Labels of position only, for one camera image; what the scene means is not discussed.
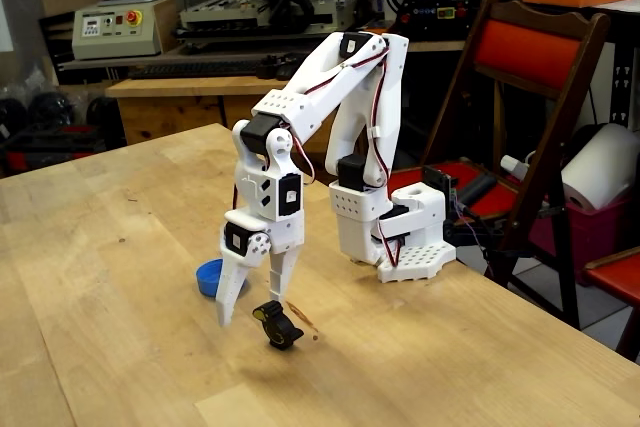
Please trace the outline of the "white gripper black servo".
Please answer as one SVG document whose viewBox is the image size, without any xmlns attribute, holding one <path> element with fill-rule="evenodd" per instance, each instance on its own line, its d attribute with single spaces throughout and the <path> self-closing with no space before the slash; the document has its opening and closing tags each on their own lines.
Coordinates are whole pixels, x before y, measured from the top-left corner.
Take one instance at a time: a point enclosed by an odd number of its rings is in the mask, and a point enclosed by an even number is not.
<svg viewBox="0 0 640 427">
<path fill-rule="evenodd" d="M 270 298 L 282 303 L 304 243 L 302 211 L 273 221 L 248 207 L 225 213 L 220 231 L 222 268 L 216 292 L 216 310 L 221 327 L 231 323 L 235 303 L 251 269 L 270 254 Z"/>
</svg>

